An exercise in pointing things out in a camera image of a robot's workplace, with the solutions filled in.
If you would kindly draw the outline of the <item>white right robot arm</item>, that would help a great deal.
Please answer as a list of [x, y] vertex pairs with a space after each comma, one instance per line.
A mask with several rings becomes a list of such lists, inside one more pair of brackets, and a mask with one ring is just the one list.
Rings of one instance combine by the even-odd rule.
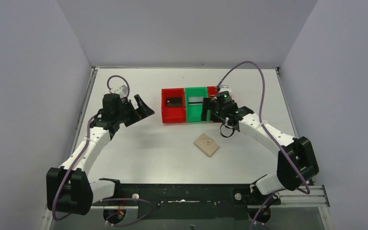
[[252, 137], [276, 157], [275, 172], [252, 183], [250, 197], [254, 203], [261, 205], [269, 199], [269, 194], [280, 190], [298, 190], [319, 173], [308, 138], [281, 132], [263, 121], [252, 109], [239, 107], [228, 91], [203, 99], [202, 121], [207, 119], [207, 114], [211, 115], [212, 121]]

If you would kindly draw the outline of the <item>silver credit card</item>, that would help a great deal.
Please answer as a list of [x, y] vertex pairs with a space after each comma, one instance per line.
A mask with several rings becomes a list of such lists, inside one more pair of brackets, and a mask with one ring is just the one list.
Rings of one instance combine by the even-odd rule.
[[188, 104], [202, 104], [203, 97], [188, 97]]

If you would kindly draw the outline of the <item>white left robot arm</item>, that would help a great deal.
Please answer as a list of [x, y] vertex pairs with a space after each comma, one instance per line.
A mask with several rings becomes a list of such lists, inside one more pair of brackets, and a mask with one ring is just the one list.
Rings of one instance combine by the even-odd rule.
[[88, 174], [101, 151], [113, 139], [121, 124], [128, 127], [154, 115], [141, 97], [136, 94], [135, 108], [129, 99], [117, 93], [103, 96], [102, 108], [89, 119], [87, 135], [70, 157], [58, 168], [50, 168], [46, 174], [47, 208], [53, 215], [86, 215], [92, 204], [102, 200], [115, 205], [123, 197], [120, 181], [101, 178], [89, 181]]

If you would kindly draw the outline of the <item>beige card holder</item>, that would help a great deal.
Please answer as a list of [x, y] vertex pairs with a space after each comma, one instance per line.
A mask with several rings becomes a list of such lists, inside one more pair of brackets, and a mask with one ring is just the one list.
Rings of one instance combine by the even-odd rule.
[[211, 157], [219, 149], [219, 144], [205, 133], [202, 133], [194, 141], [194, 145], [208, 157]]

